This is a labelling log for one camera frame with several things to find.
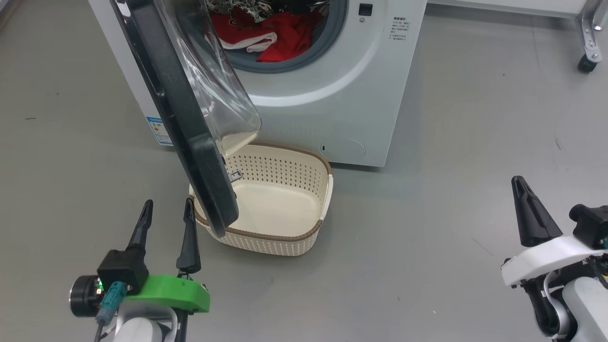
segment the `laundry basket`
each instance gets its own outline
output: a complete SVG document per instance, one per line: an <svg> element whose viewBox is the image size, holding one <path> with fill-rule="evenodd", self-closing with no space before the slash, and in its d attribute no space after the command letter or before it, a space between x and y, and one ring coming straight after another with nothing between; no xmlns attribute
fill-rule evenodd
<svg viewBox="0 0 608 342"><path fill-rule="evenodd" d="M199 201L196 221L216 240L237 248L299 256L313 246L331 200L333 177L327 160L311 152L250 144L226 158L234 180L239 218L217 238Z"/></svg>

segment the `caster wheel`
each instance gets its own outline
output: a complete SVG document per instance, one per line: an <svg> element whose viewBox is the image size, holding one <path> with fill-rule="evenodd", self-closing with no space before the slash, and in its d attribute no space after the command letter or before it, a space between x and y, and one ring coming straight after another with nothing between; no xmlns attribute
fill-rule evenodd
<svg viewBox="0 0 608 342"><path fill-rule="evenodd" d="M587 55L583 55L581 61L578 62L578 69L582 72L590 73L595 69L596 65L597 63L595 63L594 61L590 61L587 58Z"/></svg>

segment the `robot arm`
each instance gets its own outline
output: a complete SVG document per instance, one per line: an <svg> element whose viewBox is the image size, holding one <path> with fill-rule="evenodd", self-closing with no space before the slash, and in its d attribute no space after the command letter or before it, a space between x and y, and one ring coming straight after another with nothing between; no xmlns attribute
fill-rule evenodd
<svg viewBox="0 0 608 342"><path fill-rule="evenodd" d="M177 277L151 276L143 262L152 208L152 200L148 200L126 250L108 252L96 275L80 276L72 286L72 313L76 317L95 317L99 323L95 342L107 335L101 332L112 321L118 304L116 342L184 342L188 316L209 312L207 288L190 277L201 270L193 200L188 198L185 204L186 226L176 262ZM108 309L104 303L114 298L114 284L124 288L126 297L123 293L120 299L124 301Z"/></svg>
<svg viewBox="0 0 608 342"><path fill-rule="evenodd" d="M608 206L573 207L573 236L562 236L526 181L511 182L520 241L530 248L501 266L505 285L525 290L547 338L608 342Z"/></svg>

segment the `washing machine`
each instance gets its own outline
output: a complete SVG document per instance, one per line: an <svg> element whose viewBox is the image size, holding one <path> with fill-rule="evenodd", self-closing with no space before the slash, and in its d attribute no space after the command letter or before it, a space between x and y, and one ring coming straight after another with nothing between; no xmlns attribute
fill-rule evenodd
<svg viewBox="0 0 608 342"><path fill-rule="evenodd" d="M132 53L133 42L119 23L116 8L125 0L89 3L157 142L171 145L146 75ZM162 3L154 1L156 7ZM332 162L382 167L426 0L327 3L329 11L314 29L310 48L297 57L261 63L245 51L226 50L225 56L261 117L257 141L319 152Z"/></svg>

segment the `gray floor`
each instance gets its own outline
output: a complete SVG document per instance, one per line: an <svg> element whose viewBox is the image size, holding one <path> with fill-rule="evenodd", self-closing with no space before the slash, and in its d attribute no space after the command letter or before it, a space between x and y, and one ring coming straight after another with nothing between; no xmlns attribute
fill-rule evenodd
<svg viewBox="0 0 608 342"><path fill-rule="evenodd" d="M572 27L429 9L386 167L335 171L302 257L202 233L212 312L189 340L544 341L500 277L523 250L510 178L564 231L572 205L608 204L608 62L579 74ZM0 340L91 340L93 320L67 309L72 282L125 246L148 198L147 265L173 274L187 180L86 1L24 1L0 32L0 80Z"/></svg>

